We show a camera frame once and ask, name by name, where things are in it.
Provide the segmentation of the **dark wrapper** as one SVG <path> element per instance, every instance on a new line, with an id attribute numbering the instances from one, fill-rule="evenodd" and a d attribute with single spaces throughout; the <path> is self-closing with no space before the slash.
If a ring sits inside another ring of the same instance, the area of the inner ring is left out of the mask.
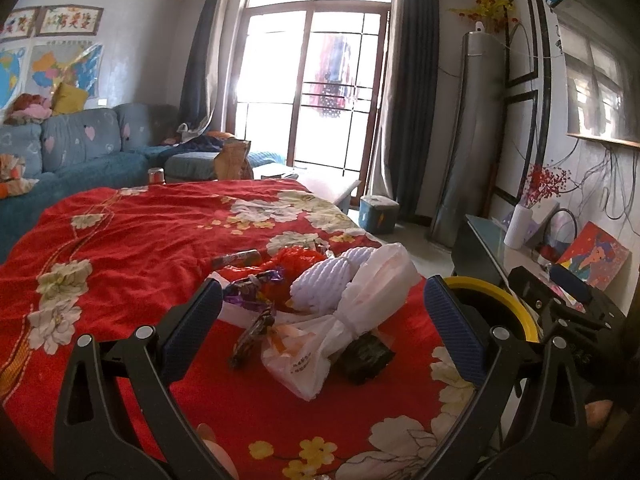
<path id="1" fill-rule="evenodd" d="M 352 341 L 335 362 L 336 369 L 355 385 L 375 378 L 393 361 L 395 352 L 375 333 Z"/>

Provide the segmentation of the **white knotted plastic bag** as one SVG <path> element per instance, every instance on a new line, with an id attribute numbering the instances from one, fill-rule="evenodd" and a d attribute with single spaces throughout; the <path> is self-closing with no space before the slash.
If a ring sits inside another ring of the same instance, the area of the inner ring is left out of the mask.
<path id="1" fill-rule="evenodd" d="M 419 281 L 404 246 L 376 248 L 346 285 L 333 312 L 273 327 L 271 341 L 262 349 L 262 364 L 296 396 L 314 399 L 334 356 L 393 316 Z"/>

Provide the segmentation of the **red candy tube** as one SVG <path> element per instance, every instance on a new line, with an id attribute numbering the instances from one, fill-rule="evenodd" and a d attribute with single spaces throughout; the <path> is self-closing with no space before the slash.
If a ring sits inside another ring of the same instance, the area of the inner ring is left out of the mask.
<path id="1" fill-rule="evenodd" d="M 261 262 L 262 255 L 257 249 L 247 249 L 213 258 L 212 268 L 218 270 L 225 266 L 257 266 Z"/>

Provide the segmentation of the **white foam fruit net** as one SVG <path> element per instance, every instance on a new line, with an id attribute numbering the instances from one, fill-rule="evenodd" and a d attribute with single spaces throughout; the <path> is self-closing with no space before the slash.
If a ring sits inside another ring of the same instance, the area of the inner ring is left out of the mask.
<path id="1" fill-rule="evenodd" d="M 299 313 L 318 315 L 333 312 L 347 285 L 374 252 L 373 247 L 354 247 L 315 263 L 292 283 L 291 308 Z"/>

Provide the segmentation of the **red plastic bag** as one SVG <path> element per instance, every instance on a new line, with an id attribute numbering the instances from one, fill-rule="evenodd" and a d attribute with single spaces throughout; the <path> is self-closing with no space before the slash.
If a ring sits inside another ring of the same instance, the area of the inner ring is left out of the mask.
<path id="1" fill-rule="evenodd" d="M 279 249 L 274 256 L 258 262 L 256 266 L 224 266 L 217 273 L 231 283 L 253 274 L 278 271 L 282 276 L 280 281 L 265 282 L 259 291 L 278 310 L 292 312 L 291 285 L 306 270 L 323 260 L 326 260 L 323 252 L 303 246 L 291 246 Z"/>

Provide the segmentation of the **purple yellow snack wrapper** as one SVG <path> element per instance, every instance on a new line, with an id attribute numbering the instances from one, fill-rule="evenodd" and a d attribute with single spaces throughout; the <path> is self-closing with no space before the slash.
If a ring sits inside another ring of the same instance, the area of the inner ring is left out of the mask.
<path id="1" fill-rule="evenodd" d="M 273 302 L 262 292 L 262 286 L 283 281 L 279 270 L 267 270 L 247 275 L 229 283 L 222 291 L 224 301 L 245 310 L 262 312 L 273 307 Z"/>

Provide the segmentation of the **yellow rimmed trash bin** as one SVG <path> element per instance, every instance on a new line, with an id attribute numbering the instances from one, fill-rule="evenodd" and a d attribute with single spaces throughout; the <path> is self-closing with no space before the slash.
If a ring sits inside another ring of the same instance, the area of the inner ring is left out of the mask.
<path id="1" fill-rule="evenodd" d="M 445 278 L 446 284 L 450 289 L 458 292 L 466 290 L 467 292 L 479 292 L 483 297 L 494 300 L 501 307 L 508 310 L 511 315 L 518 321 L 518 325 L 523 331 L 524 338 L 528 342 L 538 342 L 538 328 L 534 318 L 529 314 L 518 298 L 506 292 L 504 289 L 490 284 L 479 278 L 469 278 L 468 276 L 450 276 Z"/>

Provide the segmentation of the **colourful portrait painting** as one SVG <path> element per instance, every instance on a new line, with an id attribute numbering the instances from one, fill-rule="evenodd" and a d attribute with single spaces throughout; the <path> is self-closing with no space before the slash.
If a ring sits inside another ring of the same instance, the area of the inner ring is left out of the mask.
<path id="1" fill-rule="evenodd" d="M 589 221 L 558 264 L 588 285 L 605 290 L 630 256 L 630 250 L 617 238 Z"/>

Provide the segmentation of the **white cylindrical vase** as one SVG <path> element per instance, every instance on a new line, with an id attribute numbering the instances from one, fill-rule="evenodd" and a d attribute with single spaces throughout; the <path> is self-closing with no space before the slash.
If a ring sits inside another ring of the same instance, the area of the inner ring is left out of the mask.
<path id="1" fill-rule="evenodd" d="M 510 223 L 506 229 L 506 236 L 503 243 L 506 247 L 514 250 L 521 249 L 527 240 L 527 233 L 530 222 L 532 222 L 533 211 L 521 204 L 514 208 Z"/>

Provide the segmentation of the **dark tv console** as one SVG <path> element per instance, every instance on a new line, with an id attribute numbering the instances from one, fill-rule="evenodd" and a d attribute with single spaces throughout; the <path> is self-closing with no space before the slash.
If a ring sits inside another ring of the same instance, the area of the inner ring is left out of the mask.
<path id="1" fill-rule="evenodd" d="M 543 335 L 538 325 L 538 314 L 511 289 L 508 284 L 508 275 L 517 266 L 525 266 L 538 278 L 551 282 L 552 288 L 558 292 L 559 289 L 555 284 L 560 284 L 560 280 L 551 276 L 551 268 L 558 262 L 548 263 L 542 259 L 536 260 L 524 247 L 518 250 L 506 247 L 503 243 L 505 236 L 506 231 L 495 221 L 474 216 L 466 217 L 452 248 L 454 275 L 479 278 L 518 298 L 534 318 L 538 334 Z"/>

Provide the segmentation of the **red berry branches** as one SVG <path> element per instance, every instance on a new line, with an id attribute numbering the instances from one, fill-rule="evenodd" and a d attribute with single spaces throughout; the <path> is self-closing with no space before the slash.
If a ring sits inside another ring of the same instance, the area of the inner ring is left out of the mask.
<path id="1" fill-rule="evenodd" d="M 557 166 L 529 167 L 520 204 L 527 208 L 548 198 L 560 197 L 568 190 L 570 170 Z"/>

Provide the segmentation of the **silver standing air conditioner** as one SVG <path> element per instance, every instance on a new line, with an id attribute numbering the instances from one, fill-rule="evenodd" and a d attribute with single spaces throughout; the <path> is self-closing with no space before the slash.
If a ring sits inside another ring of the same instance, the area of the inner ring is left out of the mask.
<path id="1" fill-rule="evenodd" d="M 454 246 L 468 214 L 485 203 L 503 114 L 506 55 L 496 37 L 468 32 L 462 44 L 461 81 L 454 138 L 430 240 Z"/>

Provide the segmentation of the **red floral blanket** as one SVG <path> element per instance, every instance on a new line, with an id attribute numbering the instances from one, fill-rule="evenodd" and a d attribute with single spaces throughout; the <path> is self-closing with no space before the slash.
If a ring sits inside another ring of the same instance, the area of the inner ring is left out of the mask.
<path id="1" fill-rule="evenodd" d="M 297 246 L 344 252 L 373 238 L 293 182 L 224 181 L 110 188 L 47 209 L 1 268 L 1 404 L 45 463 L 70 352 L 83 334 L 128 337 L 188 300 L 215 258 Z M 473 394 L 415 287 L 382 327 L 393 361 L 354 385 L 332 372 L 319 395 L 290 393 L 251 356 L 228 363 L 239 327 L 214 324 L 172 394 L 207 424 L 244 479 L 407 479 Z"/>

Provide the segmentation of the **blue storage stool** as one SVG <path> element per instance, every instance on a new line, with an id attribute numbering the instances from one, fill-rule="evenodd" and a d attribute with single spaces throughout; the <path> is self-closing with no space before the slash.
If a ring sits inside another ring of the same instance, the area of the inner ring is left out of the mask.
<path id="1" fill-rule="evenodd" d="M 361 229 L 374 235 L 394 232 L 398 219 L 399 204 L 383 195 L 360 197 L 358 224 Z"/>

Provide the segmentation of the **dark right curtain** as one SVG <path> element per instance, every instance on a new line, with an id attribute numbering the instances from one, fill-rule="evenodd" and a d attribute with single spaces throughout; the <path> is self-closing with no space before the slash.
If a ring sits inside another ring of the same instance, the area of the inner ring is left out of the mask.
<path id="1" fill-rule="evenodd" d="M 392 0 L 387 64 L 368 191 L 418 209 L 436 107 L 439 0 Z"/>

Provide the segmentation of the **dark curtain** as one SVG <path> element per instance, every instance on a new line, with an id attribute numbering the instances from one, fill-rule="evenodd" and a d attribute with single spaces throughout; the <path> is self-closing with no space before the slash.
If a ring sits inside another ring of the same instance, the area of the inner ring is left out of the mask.
<path id="1" fill-rule="evenodd" d="M 439 0 L 392 0 L 387 64 L 368 191 L 418 209 L 436 107 Z"/>
<path id="2" fill-rule="evenodd" d="M 179 131 L 183 139 L 204 133 L 214 117 L 227 3 L 228 0 L 205 0 L 198 18 L 179 106 Z"/>

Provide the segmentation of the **white coffee table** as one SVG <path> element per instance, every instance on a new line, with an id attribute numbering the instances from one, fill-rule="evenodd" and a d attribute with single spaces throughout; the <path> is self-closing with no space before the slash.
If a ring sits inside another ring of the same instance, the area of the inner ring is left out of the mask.
<path id="1" fill-rule="evenodd" d="M 256 180 L 269 178 L 296 180 L 309 192 L 331 202 L 347 214 L 352 200 L 352 192 L 359 186 L 356 177 L 331 174 L 326 170 L 294 168 L 280 164 L 267 164 L 253 169 Z"/>

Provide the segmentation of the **patterned orange blanket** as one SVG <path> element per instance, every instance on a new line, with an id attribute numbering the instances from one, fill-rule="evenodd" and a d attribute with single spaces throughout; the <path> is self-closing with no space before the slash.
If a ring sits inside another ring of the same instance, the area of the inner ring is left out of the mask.
<path id="1" fill-rule="evenodd" d="M 29 193 L 39 182 L 24 176 L 26 162 L 23 157 L 0 155 L 0 200 Z"/>

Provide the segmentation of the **red drink can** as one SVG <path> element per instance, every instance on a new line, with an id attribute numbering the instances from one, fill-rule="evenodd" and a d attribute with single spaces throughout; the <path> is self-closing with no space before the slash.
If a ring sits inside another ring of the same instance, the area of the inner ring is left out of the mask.
<path id="1" fill-rule="evenodd" d="M 148 170 L 149 185 L 165 184 L 165 171 L 160 167 L 152 167 Z"/>

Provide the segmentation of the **blue sectional sofa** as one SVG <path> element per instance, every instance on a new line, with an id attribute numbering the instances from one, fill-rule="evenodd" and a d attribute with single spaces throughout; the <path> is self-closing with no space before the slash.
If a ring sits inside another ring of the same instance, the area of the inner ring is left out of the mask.
<path id="1" fill-rule="evenodd" d="M 1 153 L 21 157 L 25 194 L 1 201 L 1 259 L 47 208 L 93 188 L 131 188 L 160 168 L 170 182 L 215 180 L 214 159 L 236 140 L 209 131 L 182 144 L 178 110 L 168 104 L 120 104 L 1 127 Z"/>

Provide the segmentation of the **yellow artificial flowers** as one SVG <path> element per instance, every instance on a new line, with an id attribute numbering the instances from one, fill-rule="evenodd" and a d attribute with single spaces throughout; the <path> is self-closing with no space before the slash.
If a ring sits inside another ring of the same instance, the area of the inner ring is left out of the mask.
<path id="1" fill-rule="evenodd" d="M 520 21 L 515 16 L 514 0 L 474 0 L 470 8 L 451 8 L 450 12 L 473 24 L 482 23 L 485 32 L 498 34 Z"/>

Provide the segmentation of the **pile of pink clothes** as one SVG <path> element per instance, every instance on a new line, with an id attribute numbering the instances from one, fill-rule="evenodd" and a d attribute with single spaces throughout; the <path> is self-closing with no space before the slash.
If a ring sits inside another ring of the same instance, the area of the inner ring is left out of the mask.
<path id="1" fill-rule="evenodd" d="M 39 94 L 21 94 L 9 107 L 4 122 L 20 126 L 41 124 L 52 116 L 51 100 Z"/>

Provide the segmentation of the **yellow cushion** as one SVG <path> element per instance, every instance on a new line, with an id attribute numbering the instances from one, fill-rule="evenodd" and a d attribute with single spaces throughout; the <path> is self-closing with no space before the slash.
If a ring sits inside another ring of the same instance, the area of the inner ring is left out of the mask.
<path id="1" fill-rule="evenodd" d="M 61 82 L 53 96 L 52 114 L 58 116 L 82 112 L 88 96 L 86 90 Z"/>

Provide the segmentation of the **glass balcony door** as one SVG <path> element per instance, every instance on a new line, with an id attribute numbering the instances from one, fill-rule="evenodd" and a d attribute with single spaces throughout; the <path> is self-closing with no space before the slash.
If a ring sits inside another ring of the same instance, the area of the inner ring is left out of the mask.
<path id="1" fill-rule="evenodd" d="M 242 0 L 226 125 L 258 152 L 364 190 L 392 0 Z"/>

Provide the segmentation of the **dark left curtain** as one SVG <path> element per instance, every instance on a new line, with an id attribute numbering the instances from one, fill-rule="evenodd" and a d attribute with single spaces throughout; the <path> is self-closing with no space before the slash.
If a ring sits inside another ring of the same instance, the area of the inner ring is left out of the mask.
<path id="1" fill-rule="evenodd" d="M 179 131 L 183 139 L 204 133 L 214 117 L 227 3 L 228 0 L 205 0 L 198 18 L 179 106 Z"/>

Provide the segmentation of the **china map poster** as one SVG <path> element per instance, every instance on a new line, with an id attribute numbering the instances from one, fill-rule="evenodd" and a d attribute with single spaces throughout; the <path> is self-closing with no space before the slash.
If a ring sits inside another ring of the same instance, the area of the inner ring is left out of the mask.
<path id="1" fill-rule="evenodd" d="M 98 95 L 102 44 L 91 41 L 50 41 L 30 52 L 25 92 L 52 98 L 62 82 Z"/>

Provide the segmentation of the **world map poster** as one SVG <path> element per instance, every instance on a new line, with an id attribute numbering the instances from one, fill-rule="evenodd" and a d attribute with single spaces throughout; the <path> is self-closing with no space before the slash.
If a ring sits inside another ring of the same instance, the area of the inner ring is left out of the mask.
<path id="1" fill-rule="evenodd" d="M 25 62 L 25 48 L 2 49 L 0 54 L 0 108 L 5 110 L 17 97 Z"/>

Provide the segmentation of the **framed calligraphy right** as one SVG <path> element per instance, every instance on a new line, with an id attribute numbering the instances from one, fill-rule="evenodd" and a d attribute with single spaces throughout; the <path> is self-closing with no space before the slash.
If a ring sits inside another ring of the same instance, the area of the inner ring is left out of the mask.
<path id="1" fill-rule="evenodd" d="M 54 36 L 96 36 L 103 8 L 97 6 L 44 6 L 36 35 Z"/>

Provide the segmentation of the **framed calligraphy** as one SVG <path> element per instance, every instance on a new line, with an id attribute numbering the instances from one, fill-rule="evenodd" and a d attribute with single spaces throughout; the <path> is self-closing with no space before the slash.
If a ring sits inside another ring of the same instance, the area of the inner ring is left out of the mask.
<path id="1" fill-rule="evenodd" d="M 32 36 L 39 6 L 14 9 L 1 25 L 0 42 L 26 39 Z"/>
<path id="2" fill-rule="evenodd" d="M 103 8 L 97 6 L 44 6 L 36 35 L 54 36 L 96 36 Z"/>

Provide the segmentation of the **framed calligraphy left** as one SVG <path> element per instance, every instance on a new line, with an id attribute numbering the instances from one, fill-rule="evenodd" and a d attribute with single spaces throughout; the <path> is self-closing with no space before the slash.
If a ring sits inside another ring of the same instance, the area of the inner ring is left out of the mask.
<path id="1" fill-rule="evenodd" d="M 14 9 L 1 25 L 0 42 L 26 39 L 32 36 L 39 6 Z"/>

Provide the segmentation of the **wall mounted television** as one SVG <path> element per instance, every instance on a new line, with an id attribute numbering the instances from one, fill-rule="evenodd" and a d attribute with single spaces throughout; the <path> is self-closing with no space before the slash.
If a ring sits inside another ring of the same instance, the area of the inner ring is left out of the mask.
<path id="1" fill-rule="evenodd" d="M 639 147 L 639 1 L 559 0 L 567 133 Z"/>

